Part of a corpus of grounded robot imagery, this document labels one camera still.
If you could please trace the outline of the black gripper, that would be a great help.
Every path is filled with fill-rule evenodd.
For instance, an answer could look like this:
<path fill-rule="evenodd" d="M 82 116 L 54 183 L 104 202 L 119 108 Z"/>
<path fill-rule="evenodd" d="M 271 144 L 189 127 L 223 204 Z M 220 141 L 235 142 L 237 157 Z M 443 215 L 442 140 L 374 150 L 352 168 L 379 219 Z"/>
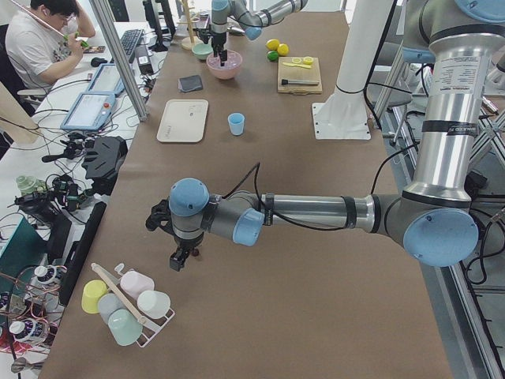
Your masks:
<path fill-rule="evenodd" d="M 204 43 L 211 44 L 213 57 L 220 59 L 220 65 L 225 66 L 227 61 L 227 50 L 225 50 L 226 31 L 215 32 L 211 27 L 198 28 L 197 35 Z"/>
<path fill-rule="evenodd" d="M 185 267 L 186 260 L 194 255 L 194 248 L 198 248 L 204 240 L 203 231 L 197 231 L 194 237 L 181 238 L 176 235 L 167 199 L 161 200 L 151 208 L 151 215 L 146 219 L 145 226 L 149 231 L 160 228 L 172 235 L 177 247 L 183 249 L 182 253 L 174 253 L 170 256 L 169 267 L 176 272 L 180 272 Z"/>

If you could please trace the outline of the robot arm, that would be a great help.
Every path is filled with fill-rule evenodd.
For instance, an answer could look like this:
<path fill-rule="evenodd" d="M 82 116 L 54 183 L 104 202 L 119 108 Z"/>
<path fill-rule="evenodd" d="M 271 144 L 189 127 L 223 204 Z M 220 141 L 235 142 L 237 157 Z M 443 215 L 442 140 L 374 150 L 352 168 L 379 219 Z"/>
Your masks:
<path fill-rule="evenodd" d="M 430 51 L 434 72 L 414 178 L 400 195 L 310 197 L 234 188 L 221 196 L 198 179 L 184 178 L 152 208 L 147 229 L 174 237 L 174 270 L 197 252 L 206 233 L 252 246 L 262 226 L 276 220 L 320 231 L 357 227 L 390 237 L 426 265 L 458 263 L 479 238 L 464 183 L 488 65 L 503 44 L 501 1 L 408 2 L 405 54 Z"/>
<path fill-rule="evenodd" d="M 226 39 L 228 19 L 234 19 L 244 30 L 249 40 L 258 38 L 263 28 L 277 24 L 289 14 L 300 12 L 308 4 L 306 0 L 284 0 L 266 9 L 249 11 L 246 1 L 214 0 L 208 26 L 200 31 L 199 38 L 208 43 L 211 40 L 213 55 L 219 58 L 221 66 L 227 61 Z"/>

